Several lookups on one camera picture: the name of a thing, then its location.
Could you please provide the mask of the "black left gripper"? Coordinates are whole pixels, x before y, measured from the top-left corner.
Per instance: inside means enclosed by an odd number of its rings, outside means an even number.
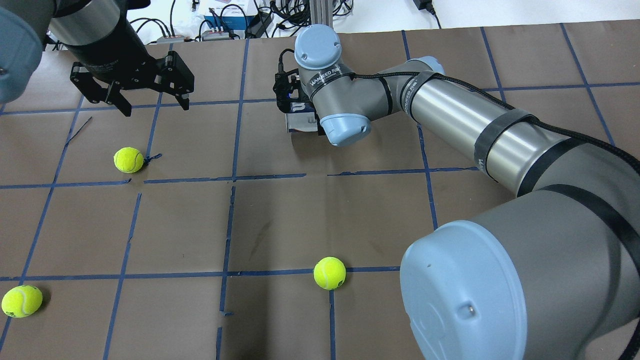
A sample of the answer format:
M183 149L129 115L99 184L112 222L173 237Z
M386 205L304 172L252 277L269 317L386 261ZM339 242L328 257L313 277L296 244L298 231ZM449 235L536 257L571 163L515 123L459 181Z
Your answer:
M104 102L130 117L132 105L121 91L151 89L190 109L194 73L176 51L152 57L126 18L67 17L65 46L77 59L70 80L91 104Z

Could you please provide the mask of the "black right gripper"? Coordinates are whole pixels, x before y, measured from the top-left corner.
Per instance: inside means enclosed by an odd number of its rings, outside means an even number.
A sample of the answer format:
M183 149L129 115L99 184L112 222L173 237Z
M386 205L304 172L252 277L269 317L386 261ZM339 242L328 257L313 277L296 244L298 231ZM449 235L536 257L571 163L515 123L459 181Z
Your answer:
M295 119L298 121L316 121L317 114L313 103L306 94L301 82L295 85L297 89L297 100L295 100Z

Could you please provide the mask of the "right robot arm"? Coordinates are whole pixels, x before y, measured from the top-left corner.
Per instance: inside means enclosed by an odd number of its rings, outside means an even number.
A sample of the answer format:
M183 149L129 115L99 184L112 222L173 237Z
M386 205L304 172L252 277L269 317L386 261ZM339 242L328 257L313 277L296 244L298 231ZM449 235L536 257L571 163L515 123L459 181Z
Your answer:
M639 320L638 158L447 76L431 56L359 74L324 24L302 30L293 53L331 145L401 112L466 157L442 179L510 194L403 254L400 291L423 358L584 360L594 340Z

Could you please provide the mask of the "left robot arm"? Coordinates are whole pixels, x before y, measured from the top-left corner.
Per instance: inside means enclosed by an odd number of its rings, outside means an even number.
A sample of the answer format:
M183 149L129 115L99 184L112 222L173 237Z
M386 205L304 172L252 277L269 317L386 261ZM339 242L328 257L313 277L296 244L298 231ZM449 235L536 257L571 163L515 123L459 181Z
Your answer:
M190 109L195 76L176 51L152 57L127 19L148 0L3 0L0 5L0 98L20 98L41 63L47 32L74 55L70 81L92 104L132 105L123 91L150 89Z

